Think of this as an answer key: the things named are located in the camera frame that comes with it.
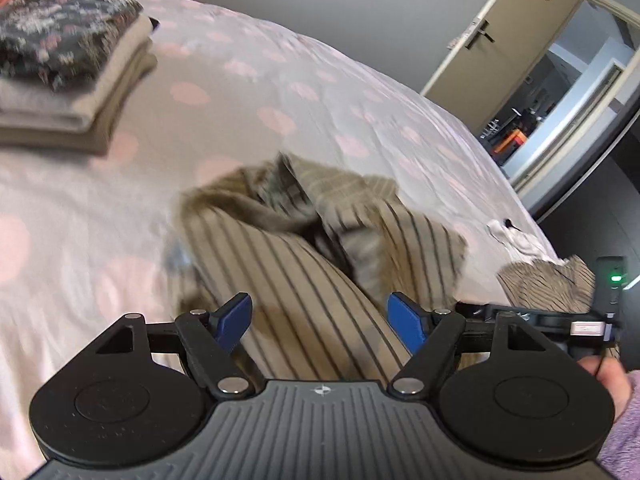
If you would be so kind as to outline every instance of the shirt sleeve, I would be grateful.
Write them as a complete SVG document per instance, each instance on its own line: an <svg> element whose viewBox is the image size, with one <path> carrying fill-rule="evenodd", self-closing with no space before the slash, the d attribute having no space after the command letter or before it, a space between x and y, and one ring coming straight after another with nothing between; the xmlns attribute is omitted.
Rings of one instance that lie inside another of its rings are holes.
<svg viewBox="0 0 640 480"><path fill-rule="evenodd" d="M640 480L640 370L629 372L633 392L609 432L598 461L618 480Z"/></svg>

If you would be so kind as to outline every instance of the folded beige cloth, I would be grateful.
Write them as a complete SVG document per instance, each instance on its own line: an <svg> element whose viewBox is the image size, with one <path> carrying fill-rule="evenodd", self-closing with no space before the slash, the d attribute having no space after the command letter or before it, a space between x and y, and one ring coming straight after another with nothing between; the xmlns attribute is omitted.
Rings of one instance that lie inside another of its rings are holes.
<svg viewBox="0 0 640 480"><path fill-rule="evenodd" d="M94 155L105 154L124 101L140 78L158 64L156 56L148 53L150 45L151 40L147 40L132 56L87 132L79 134L30 128L0 128L0 146L64 148Z"/></svg>
<svg viewBox="0 0 640 480"><path fill-rule="evenodd" d="M591 309L595 275L578 256L563 266L542 260L509 264L498 272L498 280L515 306L556 312Z"/></svg>
<svg viewBox="0 0 640 480"><path fill-rule="evenodd" d="M248 292L242 344L265 377L386 384L409 358L386 323L388 295L452 306L466 248L396 189L281 154L188 192L175 227L190 263L172 272L170 294L215 309Z"/></svg>

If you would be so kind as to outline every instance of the folded clothes stack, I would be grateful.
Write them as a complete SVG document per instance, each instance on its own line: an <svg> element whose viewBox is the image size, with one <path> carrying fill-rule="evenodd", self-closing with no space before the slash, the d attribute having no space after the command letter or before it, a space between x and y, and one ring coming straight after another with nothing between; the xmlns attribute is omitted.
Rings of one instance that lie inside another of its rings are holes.
<svg viewBox="0 0 640 480"><path fill-rule="evenodd" d="M0 145L108 150L130 90L152 70L135 0L9 0L0 7Z"/></svg>

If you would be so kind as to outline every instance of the bedsheet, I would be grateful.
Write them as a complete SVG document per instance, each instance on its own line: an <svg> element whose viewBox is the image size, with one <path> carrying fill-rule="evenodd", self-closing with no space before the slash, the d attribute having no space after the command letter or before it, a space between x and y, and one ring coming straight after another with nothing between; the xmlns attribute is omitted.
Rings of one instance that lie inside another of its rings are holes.
<svg viewBox="0 0 640 480"><path fill-rule="evenodd" d="M43 459L37 388L126 312L171 320L164 249L177 194L279 150L394 178L401 199L468 241L456 297L505 302L510 218L553 250L462 123L392 79L274 23L191 0L160 20L158 68L129 97L108 156L0 149L0 477Z"/></svg>

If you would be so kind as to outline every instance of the ridged surface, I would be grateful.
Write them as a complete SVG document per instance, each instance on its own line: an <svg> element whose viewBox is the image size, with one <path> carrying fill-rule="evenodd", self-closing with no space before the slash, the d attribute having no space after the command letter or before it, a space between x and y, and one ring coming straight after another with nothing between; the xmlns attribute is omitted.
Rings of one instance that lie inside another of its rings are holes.
<svg viewBox="0 0 640 480"><path fill-rule="evenodd" d="M85 471L49 462L32 477L33 480L608 478L595 464L545 473L503 470L485 464L447 440L427 407L390 399L375 383L283 381L270 381L267 389L251 400L221 404L196 438L155 463L126 470Z"/></svg>

